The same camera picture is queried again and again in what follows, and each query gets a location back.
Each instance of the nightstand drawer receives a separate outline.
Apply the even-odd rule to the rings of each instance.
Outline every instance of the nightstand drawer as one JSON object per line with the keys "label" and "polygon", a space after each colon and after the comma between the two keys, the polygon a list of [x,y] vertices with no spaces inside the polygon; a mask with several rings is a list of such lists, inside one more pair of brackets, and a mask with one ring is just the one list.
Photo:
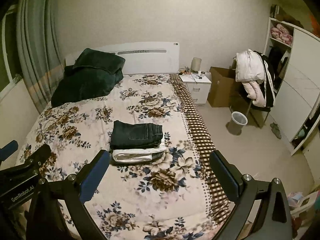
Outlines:
{"label": "nightstand drawer", "polygon": [[195,104],[205,104],[211,84],[185,83]]}

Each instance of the metal screw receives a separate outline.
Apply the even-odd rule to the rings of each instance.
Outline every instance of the metal screw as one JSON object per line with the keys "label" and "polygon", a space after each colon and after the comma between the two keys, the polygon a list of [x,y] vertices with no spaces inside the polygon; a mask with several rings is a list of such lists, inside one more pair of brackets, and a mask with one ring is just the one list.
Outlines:
{"label": "metal screw", "polygon": [[75,180],[76,179],[76,175],[75,174],[70,174],[69,176],[68,176],[68,180],[70,180],[70,181],[73,181],[73,180]]}
{"label": "metal screw", "polygon": [[244,174],[244,175],[243,175],[243,178],[244,178],[245,180],[247,180],[247,181],[250,181],[250,180],[252,179],[251,175],[249,175],[249,174]]}
{"label": "metal screw", "polygon": [[274,181],[276,184],[280,184],[280,183],[281,183],[281,180],[278,179],[278,178],[274,178],[273,181]]}
{"label": "metal screw", "polygon": [[44,184],[45,183],[45,179],[42,178],[42,179],[39,179],[39,184]]}

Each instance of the trash can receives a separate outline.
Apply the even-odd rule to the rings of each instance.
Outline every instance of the trash can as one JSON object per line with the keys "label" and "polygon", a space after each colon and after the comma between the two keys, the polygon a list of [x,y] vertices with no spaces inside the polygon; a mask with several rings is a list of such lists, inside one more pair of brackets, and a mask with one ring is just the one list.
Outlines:
{"label": "trash can", "polygon": [[233,112],[231,114],[231,121],[227,125],[229,133],[233,135],[239,135],[241,133],[242,127],[248,123],[248,119],[244,114],[240,112]]}

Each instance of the window frame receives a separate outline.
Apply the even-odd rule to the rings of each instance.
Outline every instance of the window frame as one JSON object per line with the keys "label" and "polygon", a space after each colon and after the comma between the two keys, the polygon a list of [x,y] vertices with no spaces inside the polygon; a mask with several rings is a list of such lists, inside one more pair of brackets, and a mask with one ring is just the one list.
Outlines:
{"label": "window frame", "polygon": [[16,12],[16,9],[18,8],[17,4],[14,4],[10,6],[8,9],[7,13],[4,15],[2,21],[1,21],[1,40],[2,40],[2,54],[3,54],[3,59],[4,59],[4,66],[5,70],[9,79],[9,84],[6,85],[6,87],[0,91],[0,101],[10,92],[11,89],[14,88],[14,86],[19,82],[20,78],[19,77],[12,77],[10,67],[9,67],[9,62],[8,62],[8,57],[7,57],[7,50],[5,47],[5,19],[8,14]]}

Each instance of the bed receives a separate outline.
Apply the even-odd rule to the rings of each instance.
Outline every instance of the bed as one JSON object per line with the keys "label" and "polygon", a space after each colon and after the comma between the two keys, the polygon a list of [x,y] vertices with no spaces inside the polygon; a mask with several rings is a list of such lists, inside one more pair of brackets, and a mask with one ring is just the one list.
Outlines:
{"label": "bed", "polygon": [[[113,121],[161,124],[165,154],[152,163],[110,165],[85,206],[108,239],[211,239],[230,213],[229,201],[210,168],[215,149],[210,134],[176,74],[179,44],[139,42],[98,50],[126,58],[123,80],[105,97],[49,104],[17,165],[47,143],[52,153],[40,172],[48,181],[63,180],[101,149],[109,150]],[[69,55],[66,64],[77,55]],[[60,205],[69,230],[78,235],[65,203]]]}

